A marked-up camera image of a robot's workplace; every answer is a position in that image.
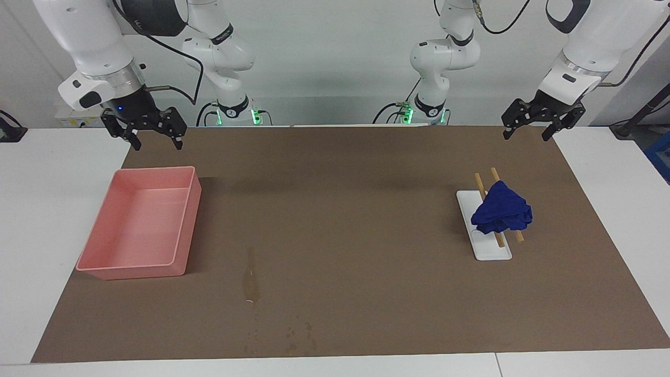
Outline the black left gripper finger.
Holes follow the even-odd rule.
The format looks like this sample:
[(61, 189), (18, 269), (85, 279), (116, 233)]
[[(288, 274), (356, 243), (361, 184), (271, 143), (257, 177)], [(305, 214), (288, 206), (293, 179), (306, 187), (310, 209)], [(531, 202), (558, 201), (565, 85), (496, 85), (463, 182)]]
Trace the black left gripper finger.
[(502, 135), (505, 140), (510, 139), (519, 127), (528, 126), (533, 122), (533, 117), (531, 116), (532, 109), (533, 103), (524, 101), (521, 98), (517, 98), (510, 103), (507, 110), (501, 115), (501, 121), (504, 126)]
[(559, 114), (557, 110), (546, 109), (544, 112), (549, 118), (550, 124), (542, 133), (543, 141), (549, 141), (557, 132), (563, 129), (572, 129), (581, 119), (586, 111), (583, 104), (576, 104), (568, 109), (564, 114)]

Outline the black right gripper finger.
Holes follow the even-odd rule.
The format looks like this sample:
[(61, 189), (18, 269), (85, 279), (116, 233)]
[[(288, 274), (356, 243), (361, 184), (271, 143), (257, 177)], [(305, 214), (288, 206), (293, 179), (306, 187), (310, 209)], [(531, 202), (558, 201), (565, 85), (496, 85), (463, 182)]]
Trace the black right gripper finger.
[(182, 150), (187, 124), (175, 107), (168, 107), (159, 112), (157, 132), (170, 138), (177, 150)]
[(108, 133), (113, 138), (121, 138), (131, 145), (135, 151), (141, 149), (141, 141), (131, 129), (131, 127), (122, 127), (119, 119), (113, 114), (112, 110), (103, 110), (101, 120)]

